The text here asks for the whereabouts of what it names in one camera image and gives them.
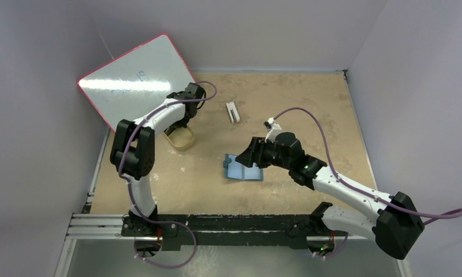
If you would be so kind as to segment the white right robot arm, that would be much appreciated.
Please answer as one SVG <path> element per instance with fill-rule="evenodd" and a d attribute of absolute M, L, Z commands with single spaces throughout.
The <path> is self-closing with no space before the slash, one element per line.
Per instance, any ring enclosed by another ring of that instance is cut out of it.
<path fill-rule="evenodd" d="M 298 185 L 326 193 L 352 207 L 346 211 L 333 204 L 321 204 L 313 213 L 310 226 L 319 235 L 345 231 L 373 240 L 386 254 L 397 260 L 406 258 L 424 231 L 412 199 L 405 193 L 395 196 L 366 187 L 334 173 L 326 162 L 308 155 L 291 132 L 283 132 L 273 118 L 264 123 L 266 137 L 253 137 L 235 160 L 245 166 L 287 170 Z"/>

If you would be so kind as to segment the blue card holder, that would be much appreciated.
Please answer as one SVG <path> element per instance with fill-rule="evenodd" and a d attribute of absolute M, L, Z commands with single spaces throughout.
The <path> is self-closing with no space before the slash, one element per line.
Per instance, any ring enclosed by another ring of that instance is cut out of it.
<path fill-rule="evenodd" d="M 238 181 L 263 181 L 263 169 L 256 163 L 252 167 L 246 167 L 235 161 L 236 155 L 225 154 L 223 161 L 224 177 Z"/>

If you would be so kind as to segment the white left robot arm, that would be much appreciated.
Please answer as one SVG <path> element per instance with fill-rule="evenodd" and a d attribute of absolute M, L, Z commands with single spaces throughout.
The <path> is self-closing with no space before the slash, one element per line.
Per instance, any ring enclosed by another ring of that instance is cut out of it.
<path fill-rule="evenodd" d="M 203 103 L 210 99 L 200 82 L 189 83 L 180 92 L 172 92 L 158 107 L 133 121 L 117 124 L 110 162 L 128 187 L 129 214 L 137 217 L 136 229 L 145 236 L 158 230 L 157 205 L 151 195 L 149 174 L 155 163 L 155 140 L 185 129 Z"/>

